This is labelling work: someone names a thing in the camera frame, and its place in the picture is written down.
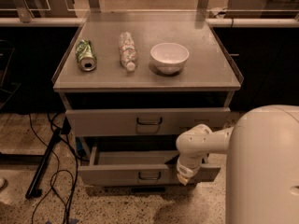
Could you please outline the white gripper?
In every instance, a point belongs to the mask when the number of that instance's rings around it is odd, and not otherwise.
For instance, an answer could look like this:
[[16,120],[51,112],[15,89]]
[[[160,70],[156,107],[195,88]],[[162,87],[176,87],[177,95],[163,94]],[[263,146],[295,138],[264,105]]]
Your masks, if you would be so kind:
[[179,157],[177,162],[178,181],[186,186],[189,183],[190,178],[198,173],[200,164],[200,160]]

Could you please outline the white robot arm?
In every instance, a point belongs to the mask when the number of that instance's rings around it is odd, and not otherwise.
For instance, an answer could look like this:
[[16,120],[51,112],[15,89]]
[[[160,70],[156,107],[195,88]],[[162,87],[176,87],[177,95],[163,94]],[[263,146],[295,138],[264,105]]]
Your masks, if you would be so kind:
[[299,107],[267,105],[234,127],[197,125],[176,141],[178,180],[187,184],[207,153],[225,154],[226,224],[299,224]]

